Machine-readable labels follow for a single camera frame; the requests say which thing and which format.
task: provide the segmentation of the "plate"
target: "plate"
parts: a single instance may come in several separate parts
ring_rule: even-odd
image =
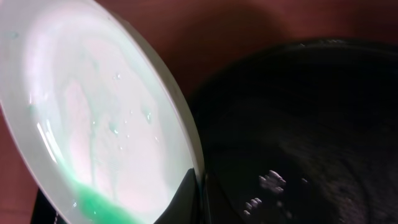
[[[25,163],[69,223],[154,223],[203,155],[150,45],[94,1],[0,1],[0,101]]]

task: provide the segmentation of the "reddish brown tabletop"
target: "reddish brown tabletop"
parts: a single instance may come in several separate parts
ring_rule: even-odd
[[[398,43],[394,0],[100,0],[158,51],[185,96],[228,64],[292,40]],[[29,223],[37,186],[0,116],[0,223]]]

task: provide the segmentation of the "white plate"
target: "white plate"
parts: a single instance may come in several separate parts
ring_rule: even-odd
[[[153,223],[204,165],[163,61],[94,1],[0,0],[0,102],[12,136],[69,223]]]

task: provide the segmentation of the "round black container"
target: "round black container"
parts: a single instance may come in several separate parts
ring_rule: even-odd
[[[397,97],[382,44],[311,40],[224,70],[189,102],[206,222],[398,223]],[[270,170],[285,184],[261,186]]]

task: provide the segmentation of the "green liquid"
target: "green liquid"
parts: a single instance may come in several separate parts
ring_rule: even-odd
[[[84,185],[78,187],[78,208],[95,224],[139,224],[125,209]]]

